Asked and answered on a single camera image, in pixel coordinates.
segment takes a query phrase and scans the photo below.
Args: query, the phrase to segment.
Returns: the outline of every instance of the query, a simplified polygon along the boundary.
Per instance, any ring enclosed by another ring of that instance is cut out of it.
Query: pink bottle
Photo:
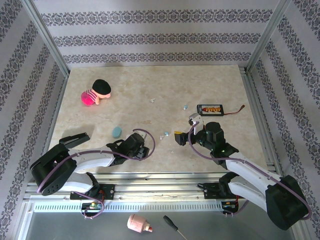
[[[138,233],[142,233],[143,231],[149,231],[152,233],[152,227],[147,222],[147,220],[143,216],[138,216],[136,214],[131,214],[128,223],[128,229],[136,231]]]

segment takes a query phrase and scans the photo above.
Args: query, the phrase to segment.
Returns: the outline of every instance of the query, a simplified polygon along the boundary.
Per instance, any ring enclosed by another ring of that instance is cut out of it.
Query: gray wall
[[[320,239],[319,2],[290,3],[251,75],[282,171],[312,208],[312,239]]]
[[[69,67],[244,67],[279,0],[35,0]]]
[[[0,0],[0,16],[0,239],[12,239],[64,77],[19,0]]]

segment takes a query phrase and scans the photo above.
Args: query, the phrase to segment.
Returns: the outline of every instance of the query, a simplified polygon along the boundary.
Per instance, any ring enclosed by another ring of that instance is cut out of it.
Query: screwdriver handle
[[[178,230],[178,227],[174,224],[174,222],[166,215],[163,216],[163,219],[165,220],[165,222],[172,227],[175,231]]]

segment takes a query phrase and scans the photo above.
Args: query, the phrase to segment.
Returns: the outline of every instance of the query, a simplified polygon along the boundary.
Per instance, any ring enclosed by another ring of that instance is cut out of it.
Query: screwdriver
[[[185,240],[188,240],[186,239],[186,237],[178,230],[178,227],[174,224],[174,222],[166,215],[163,216],[163,219],[165,220],[165,222],[173,228],[173,230],[177,231],[178,233],[180,233],[180,235],[185,239]]]

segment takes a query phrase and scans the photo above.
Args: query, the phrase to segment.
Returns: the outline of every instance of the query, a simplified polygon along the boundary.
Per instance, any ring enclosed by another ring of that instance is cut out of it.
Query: battery pack
[[[222,117],[224,115],[222,104],[198,104],[196,109],[200,116]]]

